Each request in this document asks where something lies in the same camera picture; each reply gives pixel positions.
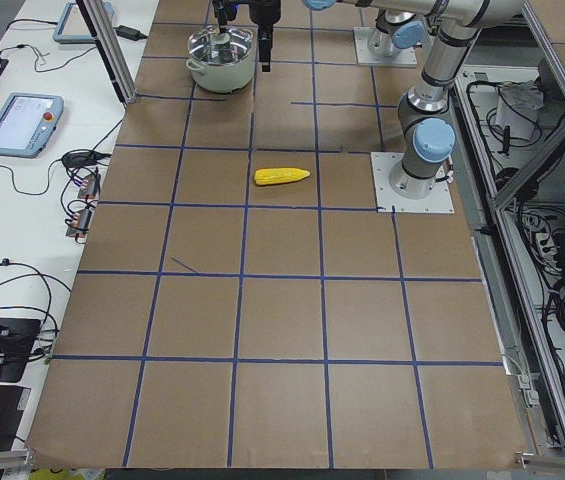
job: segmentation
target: yellow corn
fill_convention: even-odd
[[[279,185],[281,183],[299,182],[311,175],[311,172],[300,168],[261,168],[255,171],[256,185]]]

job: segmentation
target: white mounting plate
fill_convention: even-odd
[[[404,154],[399,152],[371,153],[378,212],[391,213],[395,210],[398,213],[455,213],[447,182],[436,183],[431,193],[422,200],[404,198],[391,188],[389,174],[393,166],[401,161],[403,156]],[[444,169],[440,167],[437,178],[442,178],[445,175]]]
[[[392,57],[378,56],[369,50],[369,37],[375,31],[375,27],[355,27],[355,51],[358,54],[358,65],[378,67],[400,67],[415,68],[418,60],[413,48],[407,48]]]

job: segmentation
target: tablet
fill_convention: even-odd
[[[104,8],[113,19],[113,5],[104,2]],[[82,13],[77,3],[67,3],[62,11],[58,25],[53,32],[53,40],[58,43],[93,43]]]
[[[35,157],[49,141],[63,108],[62,97],[12,93],[0,110],[0,155]]]

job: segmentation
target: pot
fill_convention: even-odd
[[[231,93],[248,85],[255,73],[253,33],[236,27],[206,27],[189,37],[186,67],[205,90]]]

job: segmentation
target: white desk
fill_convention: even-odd
[[[110,0],[115,9],[114,24],[124,24],[148,33],[158,0]],[[35,18],[57,21],[65,0],[27,0],[17,18]],[[54,27],[35,23],[14,24],[0,42],[0,49],[20,43],[34,45],[43,53],[49,52],[46,65],[59,66],[92,45],[60,45],[52,40]],[[120,39],[120,45],[131,73],[135,76],[140,65],[145,41]],[[57,131],[47,148],[37,158],[0,157],[0,164],[15,170],[18,188],[41,191],[46,185],[46,171],[51,162],[72,149],[92,148],[123,116],[124,108],[118,102],[108,79],[100,55],[96,50],[75,60],[67,67],[49,73],[36,73],[35,56],[31,49],[9,50],[4,58],[10,63],[0,78],[0,108],[12,92],[31,92],[60,95],[65,107]],[[111,152],[117,131],[104,141],[98,150]],[[30,197],[17,194],[11,186],[10,174],[0,169],[0,259],[28,263],[42,272],[57,276],[69,285],[73,283],[82,247],[65,237],[65,214],[60,205],[60,193],[67,177],[61,164],[52,168],[51,187],[47,194]],[[77,187],[71,186],[66,199],[76,197]],[[13,266],[0,268],[0,282],[16,275],[30,273]],[[68,293],[51,281],[53,306],[51,314],[61,322]],[[39,278],[30,277],[8,284],[0,289],[1,305],[25,305],[45,308],[46,289]],[[40,318],[27,311],[3,311],[0,316]],[[44,384],[47,366],[42,361],[31,363],[19,385],[31,388],[31,397],[24,412],[18,436],[26,438],[33,421],[38,399]]]

